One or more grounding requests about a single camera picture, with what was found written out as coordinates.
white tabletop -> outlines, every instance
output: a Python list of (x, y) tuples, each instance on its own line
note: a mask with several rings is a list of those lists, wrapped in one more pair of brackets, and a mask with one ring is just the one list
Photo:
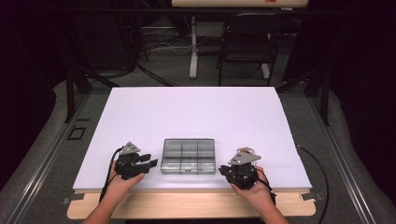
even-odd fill
[(273, 189), (312, 188), (274, 88), (146, 87), (113, 88), (74, 190), (100, 191), (113, 152), (128, 141), (141, 148), (141, 155), (159, 159), (136, 190), (230, 188), (218, 170), (214, 175), (162, 175), (166, 138), (215, 139), (217, 167), (226, 165), (239, 147), (251, 147), (262, 157), (257, 165)]

chair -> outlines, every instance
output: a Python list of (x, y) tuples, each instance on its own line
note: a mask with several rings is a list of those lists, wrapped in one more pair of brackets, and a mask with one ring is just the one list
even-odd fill
[(217, 65), (219, 86), (226, 78), (222, 76), (223, 62), (257, 63), (258, 69), (263, 63), (271, 64), (267, 81), (267, 86), (270, 86), (279, 41), (287, 28), (288, 19), (277, 14), (239, 13), (231, 16), (224, 22), (222, 30)]

human hand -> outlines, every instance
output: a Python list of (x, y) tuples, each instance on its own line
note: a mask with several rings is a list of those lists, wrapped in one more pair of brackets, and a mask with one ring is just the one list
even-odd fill
[(113, 161), (110, 176), (109, 185), (107, 186), (106, 194), (103, 200), (93, 209), (83, 223), (109, 223), (111, 215), (117, 208), (119, 203), (125, 198), (129, 189), (139, 183), (144, 177), (144, 174), (135, 176), (134, 178), (124, 180), (116, 175), (114, 168), (116, 162)]
[[(255, 168), (258, 170), (257, 174), (259, 176), (259, 179), (268, 183), (262, 167), (255, 166)], [(274, 205), (271, 199), (270, 190), (260, 181), (257, 181), (256, 185), (253, 186), (251, 189), (240, 189), (234, 184), (231, 184), (231, 188), (238, 196), (247, 200), (250, 206), (256, 211), (263, 206)]]
[[(264, 170), (260, 166), (255, 166), (258, 170), (259, 179), (268, 184)], [(242, 198), (246, 199), (250, 206), (262, 217), (267, 224), (286, 224), (289, 223), (274, 205), (270, 190), (261, 182), (257, 181), (251, 189), (240, 189), (231, 184), (233, 191)]]
[(144, 178), (145, 174), (140, 174), (131, 179), (124, 180), (116, 174), (115, 167), (116, 162), (113, 161), (109, 176), (110, 184), (107, 187), (103, 200), (111, 200), (112, 203), (118, 205), (126, 196), (129, 189), (139, 183)]

metal leg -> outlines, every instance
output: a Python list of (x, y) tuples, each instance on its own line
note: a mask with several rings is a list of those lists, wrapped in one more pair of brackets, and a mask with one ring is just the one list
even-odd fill
[(84, 72), (85, 74), (87, 74), (88, 76), (95, 78), (96, 80), (102, 82), (103, 84), (107, 85), (108, 87), (118, 87), (119, 85), (117, 85), (116, 83), (108, 80), (105, 77), (100, 76), (99, 74), (93, 72), (91, 69), (87, 69), (85, 67), (79, 67), (78, 69), (80, 69), (82, 72)]
[(330, 126), (328, 120), (329, 88), (330, 88), (330, 71), (324, 71), (322, 94), (320, 99), (320, 116), (323, 119), (323, 122), (326, 124), (326, 126)]
[(276, 88), (276, 92), (282, 92), (287, 90), (288, 88), (293, 87), (294, 85), (296, 85), (297, 83), (303, 81), (304, 79), (306, 79), (307, 77), (311, 77), (314, 76), (317, 72), (319, 71), (318, 68), (312, 69), (311, 71), (305, 73), (304, 75), (297, 77), (295, 79), (293, 79), (292, 81), (281, 85), (280, 87)]
[(275, 67), (275, 60), (273, 60), (273, 62), (271, 63), (270, 74), (268, 76), (268, 81), (267, 81), (267, 87), (269, 87), (271, 85), (271, 78), (272, 78), (272, 74), (274, 72), (274, 67)]
[(263, 63), (261, 65), (262, 68), (262, 77), (268, 78), (270, 76), (270, 70), (268, 69), (268, 63)]
[(66, 92), (67, 92), (67, 117), (64, 121), (65, 123), (69, 122), (71, 118), (73, 118), (76, 113), (75, 109), (75, 95), (74, 95), (74, 80), (73, 80), (73, 72), (69, 69), (66, 76)]
[(92, 86), (90, 82), (85, 77), (85, 74), (82, 71), (73, 70), (73, 82), (76, 84), (76, 87), (82, 94), (89, 94), (92, 90)]
[(219, 86), (221, 86), (221, 78), (222, 78), (222, 59), (219, 59)]
[[(132, 2), (132, 4), (133, 4), (134, 8), (140, 8), (140, 4), (142, 4), (142, 6), (145, 6), (145, 7), (150, 7), (149, 4), (146, 1), (144, 1), (144, 0), (134, 0)], [(144, 41), (144, 35), (143, 35), (143, 31), (142, 31), (142, 23), (141, 23), (139, 17), (135, 16), (134, 18), (136, 19), (136, 32), (140, 36), (141, 42), (142, 42), (141, 50), (143, 50), (146, 62), (148, 62), (149, 61), (149, 55), (148, 55), (148, 51), (147, 51), (147, 48), (146, 48), (146, 42)]]
[(197, 35), (196, 35), (196, 21), (195, 17), (191, 19), (191, 65), (190, 65), (190, 79), (197, 78), (198, 66), (198, 49), (197, 49)]

black cable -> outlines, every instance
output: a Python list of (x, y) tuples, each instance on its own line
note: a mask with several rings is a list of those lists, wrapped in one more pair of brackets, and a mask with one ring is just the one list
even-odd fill
[(146, 69), (145, 67), (143, 67), (140, 63), (137, 63), (136, 66), (144, 73), (146, 73), (149, 77), (151, 77), (152, 79), (162, 83), (164, 86), (166, 87), (175, 87), (178, 86), (177, 84), (163, 78), (163, 77), (159, 77), (157, 75), (155, 75), (154, 73), (150, 72), (148, 69)]
[[(149, 41), (151, 41), (152, 43), (163, 43), (163, 42), (171, 43), (173, 41), (178, 42), (180, 40), (186, 40), (186, 43), (190, 43), (191, 42), (191, 38), (190, 37), (180, 36), (180, 35), (166, 35), (165, 33), (161, 34), (161, 35), (145, 35), (144, 38), (152, 37), (152, 38), (150, 38), (147, 41), (145, 40), (146, 44), (148, 44)], [(160, 36), (166, 37), (166, 38), (164, 38), (162, 40), (159, 40), (157, 37), (160, 37)]]
[(111, 177), (111, 179), (109, 180), (110, 174), (111, 174), (111, 168), (113, 167), (114, 158), (116, 158), (117, 153), (119, 153), (121, 150), (122, 150), (122, 147), (120, 147), (119, 149), (117, 149), (117, 150), (114, 152), (113, 156), (111, 157), (110, 165), (108, 166), (108, 171), (107, 171), (107, 176), (106, 176), (106, 182), (105, 182), (105, 185), (104, 185), (103, 188), (102, 188), (102, 192), (101, 192), (100, 197), (99, 197), (99, 202), (102, 201), (103, 197), (104, 197), (105, 194), (106, 194), (108, 185), (110, 184), (110, 182), (114, 179), (114, 177), (115, 177), (115, 176), (117, 175), (117, 173), (119, 172), (119, 171), (117, 171), (116, 174), (115, 174), (113, 177)]
[(123, 71), (120, 71), (116, 74), (101, 75), (101, 77), (105, 77), (107, 79), (112, 79), (112, 78), (116, 78), (116, 77), (125, 77), (126, 75), (132, 73), (133, 71), (134, 71), (133, 67), (128, 67), (128, 68), (124, 69)]
[[(263, 171), (258, 170), (258, 169), (255, 169), (255, 170), (256, 171), (260, 171), (265, 176), (265, 179), (267, 179), (267, 176), (265, 175), (265, 173)], [(248, 176), (248, 177), (250, 177), (250, 178), (252, 178), (252, 179), (254, 179), (256, 181), (259, 181), (262, 184), (264, 184), (264, 186), (267, 187), (270, 190), (269, 193), (270, 193), (271, 199), (272, 199), (273, 203), (276, 205), (276, 194), (275, 194), (274, 190), (270, 187), (270, 181), (268, 179), (267, 179), (267, 181), (268, 181), (268, 183), (267, 183), (267, 182), (261, 180), (260, 178), (258, 178), (256, 176), (253, 176), (253, 175), (245, 174), (245, 173), (242, 173), (242, 172), (239, 172), (239, 171), (236, 171), (236, 173), (239, 174), (239, 175)]]
[(146, 37), (152, 36), (150, 40), (146, 42), (146, 44), (157, 44), (157, 45), (167, 45), (167, 44), (176, 44), (177, 42), (184, 42), (184, 43), (190, 43), (191, 39), (184, 37), (184, 36), (171, 36), (170, 38), (163, 39), (163, 40), (158, 40), (158, 36), (167, 36), (167, 35), (146, 35)]
[(324, 180), (326, 182), (326, 202), (324, 204), (324, 208), (323, 208), (323, 212), (320, 216), (319, 219), (319, 224), (323, 222), (323, 218), (326, 215), (326, 211), (327, 211), (327, 207), (329, 206), (329, 198), (330, 198), (330, 191), (329, 191), (329, 180), (327, 178), (326, 172), (324, 171), (323, 166), (320, 164), (320, 162), (318, 161), (318, 159), (312, 154), (310, 153), (308, 150), (306, 150), (305, 148), (303, 148), (302, 146), (295, 144), (295, 146), (299, 149), (301, 149), (302, 151), (304, 151), (306, 154), (308, 154), (312, 159), (314, 159), (314, 161), (318, 164), (318, 166), (320, 167), (320, 170), (323, 173), (324, 176)]
[[(171, 39), (162, 40), (162, 41), (152, 40), (151, 41), (152, 43), (150, 44), (150, 46), (146, 47), (144, 52), (147, 52), (148, 54), (150, 54), (153, 50), (161, 49), (160, 47), (166, 46), (165, 49), (171, 49), (175, 53), (178, 53), (178, 54), (187, 53), (188, 51), (191, 50), (191, 42), (182, 41), (183, 39), (185, 39), (185, 38), (184, 37), (173, 37)], [(175, 46), (177, 43), (189, 43), (189, 46)], [(188, 50), (186, 50), (185, 52), (177, 52), (175, 50), (176, 48), (188, 48)]]

